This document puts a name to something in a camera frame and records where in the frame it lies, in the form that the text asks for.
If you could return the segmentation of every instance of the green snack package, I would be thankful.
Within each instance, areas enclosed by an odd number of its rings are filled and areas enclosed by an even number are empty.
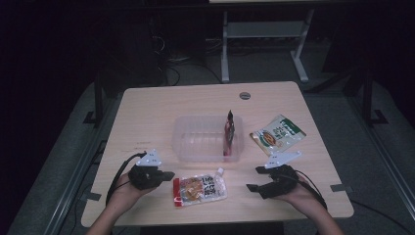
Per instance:
[[[288,118],[279,115],[261,130],[250,134],[267,156],[282,153],[305,137],[305,133]]]

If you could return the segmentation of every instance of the clear plastic container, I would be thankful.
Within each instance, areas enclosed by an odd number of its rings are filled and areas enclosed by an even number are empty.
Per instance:
[[[184,116],[174,124],[172,147],[179,160],[190,163],[236,162],[244,148],[242,119],[233,116],[232,154],[223,156],[227,116]]]

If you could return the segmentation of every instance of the gray floor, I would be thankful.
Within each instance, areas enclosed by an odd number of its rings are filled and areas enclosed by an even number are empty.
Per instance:
[[[230,57],[230,83],[292,80],[303,90],[332,76],[321,72],[329,42],[305,45],[301,58],[310,78],[308,83],[299,82],[291,61],[289,51],[294,44],[277,41],[275,45],[247,56]],[[180,72],[177,85],[218,83],[219,56],[207,57],[209,70],[192,64],[174,67]],[[174,83],[177,74],[168,70],[167,77]],[[394,183],[386,165],[388,161],[385,161],[387,153],[414,192],[415,130],[396,109],[387,90],[377,83],[374,84],[373,108],[381,110],[389,124],[368,129],[358,113],[360,96],[347,98],[341,92],[345,82],[342,80],[319,94],[304,94],[339,176],[343,184],[350,187],[348,194],[352,200],[387,214],[415,233],[410,205],[403,200],[405,195],[398,190],[399,185]],[[82,234],[86,231],[79,222],[85,206],[82,195],[89,192],[98,165],[87,168],[80,163],[90,163],[100,143],[108,139],[121,98],[122,94],[116,99],[105,98],[105,119],[99,128],[94,128],[93,124],[82,123],[86,114],[94,109],[92,84],[85,90],[9,234]],[[385,148],[380,149],[377,140],[381,140]],[[81,167],[87,169],[85,178],[81,178],[79,186],[70,187],[70,182],[80,174],[76,170]],[[69,195],[76,197],[72,201]],[[66,208],[66,202],[73,203]],[[346,234],[405,234],[390,219],[357,204],[353,206],[355,213],[351,218],[338,220]],[[287,221],[285,230],[288,235],[315,233],[308,220]],[[115,228],[114,234],[139,232],[138,227],[120,227]]]

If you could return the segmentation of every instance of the wooden table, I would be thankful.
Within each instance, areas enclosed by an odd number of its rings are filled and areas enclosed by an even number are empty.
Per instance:
[[[251,99],[242,100],[241,92],[249,92]],[[181,116],[226,116],[229,110],[243,119],[245,147],[239,161],[211,164],[186,164],[178,161],[171,147],[174,121]],[[266,82],[126,90],[91,189],[92,193],[102,197],[99,201],[88,200],[82,224],[90,226],[105,207],[107,191],[121,164],[135,153],[152,149],[156,149],[160,155],[160,169],[175,172],[175,177],[214,173],[218,167],[223,167],[228,198],[178,209],[173,204],[172,182],[164,182],[157,190],[140,199],[116,225],[231,223],[304,218],[289,204],[262,200],[259,194],[251,193],[246,186],[247,183],[261,185],[270,182],[267,175],[259,175],[255,171],[256,166],[266,163],[267,156],[249,134],[263,128],[278,115],[289,118],[306,133],[304,139],[287,151],[302,151],[302,156],[290,162],[290,165],[313,180],[333,217],[352,216],[353,208],[346,192],[331,190],[331,185],[342,182],[298,86],[294,82]],[[133,162],[125,171],[132,168],[136,161]]]

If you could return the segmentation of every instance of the dark background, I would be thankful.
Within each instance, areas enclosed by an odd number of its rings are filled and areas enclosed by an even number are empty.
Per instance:
[[[78,11],[78,3],[0,2],[2,233],[19,211],[77,99],[98,72],[105,77],[109,95],[128,86],[160,85],[157,60],[162,64],[162,59],[151,54],[149,35],[163,31],[172,45],[191,48],[201,58],[204,37],[220,36],[217,13],[187,13],[180,18],[164,14],[162,23],[152,27],[151,14],[109,17]],[[86,3],[102,6],[107,2]],[[320,8],[307,39],[332,39],[326,71],[344,71],[354,65],[370,69],[415,126],[411,17],[409,7],[397,2],[382,7],[347,6],[347,10],[344,6]],[[131,36],[131,31],[142,34]],[[135,38],[140,38],[139,45],[134,44]],[[124,74],[111,74],[119,66],[114,57],[128,65]]]

